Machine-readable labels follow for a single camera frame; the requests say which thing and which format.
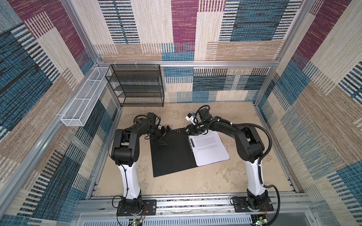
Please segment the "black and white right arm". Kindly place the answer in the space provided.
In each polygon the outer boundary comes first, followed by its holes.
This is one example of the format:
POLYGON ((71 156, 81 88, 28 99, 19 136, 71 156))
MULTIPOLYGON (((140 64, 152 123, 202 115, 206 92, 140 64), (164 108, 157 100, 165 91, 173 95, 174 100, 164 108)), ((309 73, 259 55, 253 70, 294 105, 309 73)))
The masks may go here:
POLYGON ((189 124, 185 133, 189 136, 201 135, 206 131, 223 133, 235 140, 239 157, 245 162, 248 176, 247 203, 251 211, 263 208, 269 198, 262 176, 262 159, 269 153, 256 129, 264 128, 252 124, 235 124, 220 117, 211 118, 198 124, 189 124))

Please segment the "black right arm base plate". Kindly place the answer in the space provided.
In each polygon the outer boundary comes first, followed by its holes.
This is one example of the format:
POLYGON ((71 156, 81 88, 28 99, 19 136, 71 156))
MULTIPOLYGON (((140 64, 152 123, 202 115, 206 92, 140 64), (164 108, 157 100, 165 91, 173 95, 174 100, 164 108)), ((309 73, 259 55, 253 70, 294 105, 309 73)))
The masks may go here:
POLYGON ((270 200, 267 198, 261 204, 257 205, 256 207, 251 207, 249 202, 247 201, 247 197, 240 197, 240 196, 233 196, 230 198, 230 204, 234 207, 235 212, 273 212, 274 206, 270 200))

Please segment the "red and black ring binder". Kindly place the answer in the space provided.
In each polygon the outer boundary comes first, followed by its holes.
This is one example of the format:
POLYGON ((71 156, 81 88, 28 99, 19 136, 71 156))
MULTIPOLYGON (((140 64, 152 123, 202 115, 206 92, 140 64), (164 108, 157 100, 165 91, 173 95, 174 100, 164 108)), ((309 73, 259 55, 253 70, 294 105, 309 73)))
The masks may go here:
POLYGON ((154 177, 198 167, 190 147, 189 136, 183 132, 184 128, 180 128, 162 137, 167 146, 157 146, 156 141, 150 141, 154 177))

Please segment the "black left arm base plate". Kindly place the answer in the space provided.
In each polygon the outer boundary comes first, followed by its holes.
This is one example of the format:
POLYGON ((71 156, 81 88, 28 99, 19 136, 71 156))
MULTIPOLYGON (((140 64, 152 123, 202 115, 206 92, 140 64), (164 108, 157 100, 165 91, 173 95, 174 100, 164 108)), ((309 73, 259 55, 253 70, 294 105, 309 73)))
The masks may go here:
POLYGON ((119 202, 117 216, 141 216, 142 214, 145 214, 146 216, 154 216, 156 214, 156 208, 156 199, 123 199, 119 202))

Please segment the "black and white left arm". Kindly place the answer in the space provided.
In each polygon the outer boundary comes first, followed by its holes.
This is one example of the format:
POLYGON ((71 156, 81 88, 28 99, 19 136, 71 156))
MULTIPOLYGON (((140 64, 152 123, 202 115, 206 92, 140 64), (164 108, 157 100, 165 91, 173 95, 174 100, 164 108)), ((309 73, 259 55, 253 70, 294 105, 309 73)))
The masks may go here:
POLYGON ((113 138, 110 158, 119 167, 123 182, 123 196, 117 207, 121 214, 140 215, 145 212, 142 203, 141 189, 137 179, 137 161, 140 156, 140 137, 147 136, 157 145, 167 146, 162 138, 168 130, 160 126, 161 117, 154 113, 138 115, 133 120, 133 125, 126 129, 117 129, 113 138))

